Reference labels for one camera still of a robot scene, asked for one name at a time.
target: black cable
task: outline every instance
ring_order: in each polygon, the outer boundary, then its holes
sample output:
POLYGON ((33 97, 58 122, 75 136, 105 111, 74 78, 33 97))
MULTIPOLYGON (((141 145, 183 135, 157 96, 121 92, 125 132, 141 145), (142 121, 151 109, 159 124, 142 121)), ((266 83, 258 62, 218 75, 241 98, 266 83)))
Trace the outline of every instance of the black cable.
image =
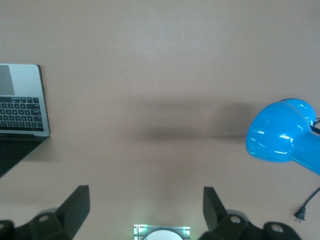
POLYGON ((313 126, 316 126, 318 123, 320 123, 320 118, 317 118, 317 120, 313 122, 313 126))
POLYGON ((311 196, 304 202, 304 204, 302 205, 304 208, 306 207, 307 203, 320 191, 320 187, 311 194, 311 196))
POLYGON ((302 205, 302 207, 300 207, 300 209, 294 214, 294 216, 296 217, 295 221, 299 220, 299 223, 301 222, 301 220, 305 220, 305 215, 306 215, 306 205, 307 203, 320 191, 320 187, 314 191, 314 193, 311 194, 311 196, 304 202, 304 204, 302 205))

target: silver laptop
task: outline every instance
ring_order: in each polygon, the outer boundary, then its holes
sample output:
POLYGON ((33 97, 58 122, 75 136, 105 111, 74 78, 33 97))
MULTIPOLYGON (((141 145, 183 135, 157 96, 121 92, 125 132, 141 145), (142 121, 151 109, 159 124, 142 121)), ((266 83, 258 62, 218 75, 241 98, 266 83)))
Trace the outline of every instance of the silver laptop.
POLYGON ((0 177, 49 135, 40 67, 0 63, 0 177))

